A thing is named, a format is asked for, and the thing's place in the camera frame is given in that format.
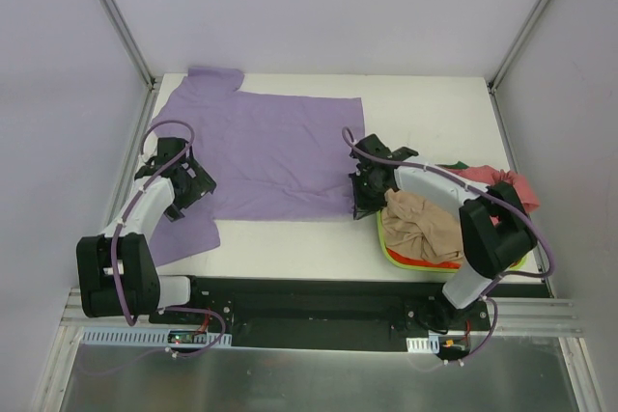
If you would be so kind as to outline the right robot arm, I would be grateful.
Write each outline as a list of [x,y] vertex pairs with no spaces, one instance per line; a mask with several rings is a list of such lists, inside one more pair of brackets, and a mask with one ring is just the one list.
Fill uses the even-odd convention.
[[387,256],[453,267],[417,313],[457,329],[472,304],[538,243],[516,188],[463,178],[408,147],[393,151],[375,134],[356,140],[345,127],[342,136],[356,161],[354,218],[376,216]]

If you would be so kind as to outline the purple t shirt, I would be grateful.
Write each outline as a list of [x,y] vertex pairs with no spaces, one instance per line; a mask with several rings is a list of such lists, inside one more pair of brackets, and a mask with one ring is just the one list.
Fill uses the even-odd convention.
[[355,165],[343,127],[365,133],[362,101],[242,90],[236,69],[193,68],[153,120],[157,137],[193,134],[216,188],[149,243],[163,265],[219,246],[219,220],[314,221],[350,214]]

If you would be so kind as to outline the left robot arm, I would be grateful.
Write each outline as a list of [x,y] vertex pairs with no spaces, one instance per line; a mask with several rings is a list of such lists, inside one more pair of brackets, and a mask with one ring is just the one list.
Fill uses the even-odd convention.
[[203,299],[185,276],[159,276],[149,242],[159,222],[184,222],[185,212],[216,183],[178,137],[157,141],[134,177],[130,198],[98,235],[76,245],[81,304],[88,317],[149,316],[170,307],[181,323],[197,322]]

